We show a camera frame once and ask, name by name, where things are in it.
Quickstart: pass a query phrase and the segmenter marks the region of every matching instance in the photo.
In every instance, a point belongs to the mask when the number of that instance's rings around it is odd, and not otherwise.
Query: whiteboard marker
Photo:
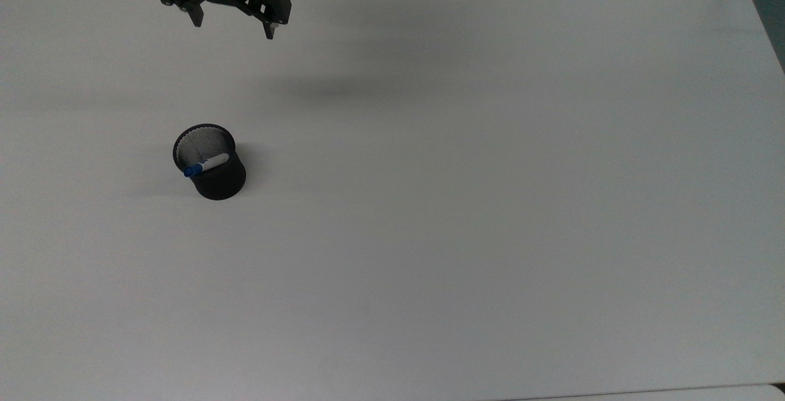
[[[219,166],[219,164],[224,164],[227,160],[229,160],[229,155],[227,155],[227,153],[220,153],[218,156],[213,156],[200,164],[189,166],[183,170],[183,174],[185,177],[193,177],[202,171],[207,171],[208,169]]]

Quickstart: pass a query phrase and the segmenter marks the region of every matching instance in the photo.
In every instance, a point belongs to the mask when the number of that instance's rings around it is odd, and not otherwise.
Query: mesh cup
[[[235,139],[224,127],[199,124],[185,130],[172,149],[174,164],[180,172],[221,153],[229,155],[226,163],[190,178],[196,191],[210,200],[224,200],[243,189],[246,171],[235,151]]]

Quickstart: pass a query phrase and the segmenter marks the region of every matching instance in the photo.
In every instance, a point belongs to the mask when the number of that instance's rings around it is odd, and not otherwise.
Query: pen holder
[[[193,164],[223,153],[229,156],[227,161],[190,179],[202,197],[224,200],[243,189],[246,178],[245,167],[236,152],[235,139],[224,127],[200,124],[188,128],[175,141],[172,157],[174,164],[183,172]]]

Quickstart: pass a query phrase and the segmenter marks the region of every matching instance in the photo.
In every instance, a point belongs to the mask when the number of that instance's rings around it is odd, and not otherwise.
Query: white table
[[[751,0],[0,0],[0,399],[785,381]],[[171,145],[226,127],[199,197]]]
[[[770,385],[754,385],[719,389],[667,390],[617,395],[590,395],[551,398],[558,401],[783,401],[785,395]]]

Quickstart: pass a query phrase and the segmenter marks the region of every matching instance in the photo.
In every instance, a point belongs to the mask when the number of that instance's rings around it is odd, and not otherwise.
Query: white marker
[[[183,170],[183,174],[185,177],[193,177],[194,175],[199,174],[199,172],[215,168],[216,166],[219,166],[219,164],[224,164],[227,160],[229,160],[229,155],[227,155],[227,153],[221,153],[220,155],[213,156],[212,158],[209,158],[200,164],[193,164],[192,166],[189,166]]]

